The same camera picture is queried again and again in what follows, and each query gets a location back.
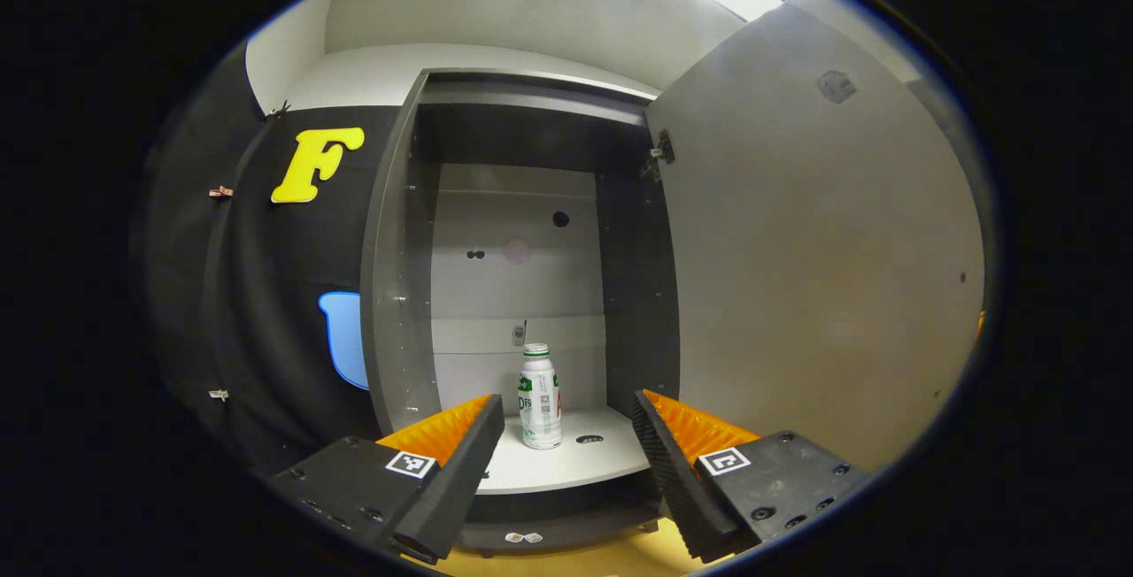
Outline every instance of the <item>white shelf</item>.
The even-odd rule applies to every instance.
[[[563,440],[554,449],[523,444],[519,416],[505,427],[477,495],[511,495],[582,486],[649,468],[633,423],[610,407],[563,411]],[[600,435],[602,442],[580,444],[576,438]]]

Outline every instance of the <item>white plastic bottle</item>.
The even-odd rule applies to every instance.
[[[562,407],[559,376],[551,363],[551,349],[542,342],[523,346],[523,368],[519,373],[519,416],[523,443],[533,449],[553,449],[562,442]]]

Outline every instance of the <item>hole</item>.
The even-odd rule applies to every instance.
[[[370,521],[376,521],[377,524],[381,524],[382,520],[385,519],[384,517],[382,517],[382,511],[369,507],[359,507],[358,512],[361,514],[361,516],[365,517],[366,519]]]
[[[775,507],[760,507],[751,511],[751,519],[759,521],[775,516]]]

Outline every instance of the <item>ceiling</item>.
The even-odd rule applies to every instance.
[[[533,51],[665,88],[743,26],[713,0],[333,0],[326,52],[444,42]]]

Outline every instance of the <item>yellow floor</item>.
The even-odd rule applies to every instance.
[[[488,577],[511,575],[540,577],[579,575],[583,577],[670,577],[687,575],[712,566],[691,559],[676,525],[662,518],[656,533],[640,529],[622,533],[600,544],[531,554],[499,552],[484,559],[478,552],[454,548],[449,559],[442,559],[434,570],[454,577]]]

